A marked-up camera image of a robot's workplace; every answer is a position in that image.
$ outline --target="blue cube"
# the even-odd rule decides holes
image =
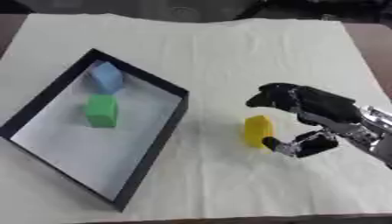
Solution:
[[[102,94],[112,95],[123,87],[122,72],[109,62],[93,68],[91,75]]]

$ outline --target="yellow cube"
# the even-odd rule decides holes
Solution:
[[[262,143],[263,138],[272,136],[272,123],[268,117],[257,115],[245,120],[244,139],[248,146],[265,148]]]

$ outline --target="black tray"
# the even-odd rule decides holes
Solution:
[[[53,109],[50,110],[49,108],[53,108],[54,103],[56,103],[56,105],[60,105],[59,103],[61,103],[61,100],[56,99],[56,98],[65,98],[65,97],[67,98],[66,92],[69,92],[68,91],[69,87],[71,87],[72,85],[80,85],[80,83],[84,82],[84,80],[83,80],[83,81],[80,81],[79,84],[74,84],[77,81],[79,81],[79,79],[81,79],[82,75],[86,76],[87,70],[94,63],[98,63],[98,62],[102,62],[102,61],[108,61],[108,62],[112,63],[115,67],[117,67],[118,69],[125,72],[126,74],[129,74],[130,75],[129,78],[131,79],[130,82],[132,82],[132,81],[146,82],[146,83],[149,83],[148,85],[152,85],[152,86],[156,87],[158,89],[157,91],[165,91],[165,92],[167,92],[168,95],[173,95],[173,97],[178,97],[178,101],[176,101],[175,104],[173,104],[174,105],[173,110],[172,111],[170,110],[171,112],[170,112],[170,114],[168,114],[167,119],[161,117],[162,119],[164,119],[164,120],[162,120],[161,118],[159,118],[159,119],[161,119],[160,121],[164,121],[164,122],[162,122],[162,128],[157,130],[157,134],[156,135],[154,134],[154,136],[150,137],[152,139],[151,143],[148,145],[146,144],[145,146],[141,146],[142,148],[146,147],[145,149],[142,149],[142,150],[129,148],[129,151],[136,150],[142,156],[140,157],[140,159],[136,160],[135,167],[132,168],[129,173],[126,173],[126,179],[123,181],[123,184],[121,184],[121,187],[119,188],[118,192],[115,193],[113,195],[113,197],[108,197],[108,195],[105,195],[105,193],[102,193],[100,190],[96,190],[91,185],[86,184],[82,180],[82,178],[76,178],[72,174],[73,173],[72,171],[69,171],[66,168],[63,169],[62,167],[66,167],[66,165],[62,166],[61,163],[63,163],[63,164],[67,164],[67,163],[61,161],[61,157],[59,158],[59,153],[56,154],[56,157],[61,162],[58,162],[56,159],[54,159],[54,160],[51,159],[50,156],[47,156],[45,153],[41,154],[41,152],[39,152],[39,150],[36,150],[36,149],[32,150],[31,148],[29,148],[30,147],[29,144],[26,144],[24,141],[20,141],[20,139],[24,139],[23,137],[21,137],[23,135],[24,135],[24,137],[27,137],[27,138],[31,137],[31,139],[29,139],[30,142],[32,141],[32,139],[36,139],[33,137],[34,135],[33,136],[30,135],[31,133],[28,135],[24,134],[24,132],[26,132],[30,128],[29,125],[31,126],[32,123],[37,123],[38,126],[42,126],[44,128],[45,128],[45,125],[49,125],[49,124],[46,124],[46,122],[38,122],[37,119],[40,119],[40,117],[44,116],[44,114],[49,113],[49,115],[50,115],[50,113],[51,113],[50,111],[54,111],[54,110]],[[185,112],[187,111],[188,95],[189,95],[188,91],[183,89],[182,87],[178,87],[178,86],[170,83],[169,81],[158,78],[157,76],[155,76],[151,73],[147,73],[144,70],[141,70],[141,69],[134,67],[128,63],[125,63],[119,59],[116,59],[110,55],[107,55],[104,52],[100,52],[98,50],[92,49],[87,54],[85,54],[81,59],[79,59],[75,64],[73,64],[69,69],[67,69],[60,77],[58,77],[51,85],[49,85],[49,87],[47,87],[44,91],[42,91],[40,94],[38,94],[32,101],[30,101],[19,112],[17,112],[8,122],[6,122],[5,125],[0,129],[0,135],[2,137],[4,137],[5,139],[7,139],[8,141],[15,144],[16,146],[18,146],[23,151],[32,155],[37,160],[45,163],[46,165],[53,168],[57,172],[66,176],[67,178],[71,179],[74,183],[84,187],[89,192],[98,196],[100,199],[108,202],[110,205],[112,205],[118,211],[122,211],[127,206],[128,202],[130,201],[130,198],[135,193],[136,189],[138,188],[138,186],[142,182],[142,180],[143,180],[144,176],[147,174],[148,170],[151,168],[151,166],[154,163],[155,159],[157,158],[159,152],[164,148],[166,141],[172,135],[172,132],[175,130],[175,128],[179,124],[180,120],[184,116]],[[85,125],[85,127],[83,127],[83,126],[84,126],[84,124],[83,125],[78,124],[78,130],[85,129],[86,131],[95,131],[95,130],[92,130],[92,128],[88,127],[87,125]],[[54,147],[50,146],[50,144],[48,147],[50,147],[50,151],[55,151]],[[70,151],[72,151],[73,153],[77,153],[79,150],[83,150],[83,149],[72,148]],[[92,168],[91,166],[89,166],[89,168],[92,170],[91,172],[94,172],[93,169],[95,169],[95,168]]]

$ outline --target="tray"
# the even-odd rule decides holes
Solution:
[[[122,70],[117,126],[92,128],[83,114],[96,93],[91,67]],[[17,112],[0,134],[122,211],[188,108],[188,91],[96,49]]]

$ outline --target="table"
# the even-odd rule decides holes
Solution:
[[[3,36],[0,37],[1,47],[3,49],[2,52],[6,50],[7,45],[12,41],[12,37],[18,32],[18,29],[23,24],[24,20],[25,16],[2,15],[0,17],[0,27],[5,27],[3,28]],[[350,35],[352,35],[355,44],[359,47],[365,60],[374,71],[374,75],[381,83],[384,91],[391,97],[392,94],[389,92],[391,89],[388,86],[391,80],[389,79],[388,74],[392,69],[389,68],[387,64],[387,59],[392,54],[392,43],[390,38],[392,34],[390,30],[381,25],[372,24],[346,24],[346,28]],[[309,218],[309,216],[296,218],[296,221],[305,222],[306,220],[309,220]],[[231,223],[235,223],[236,221],[242,222],[243,219],[231,220]],[[257,220],[249,220],[249,222],[256,223]]]

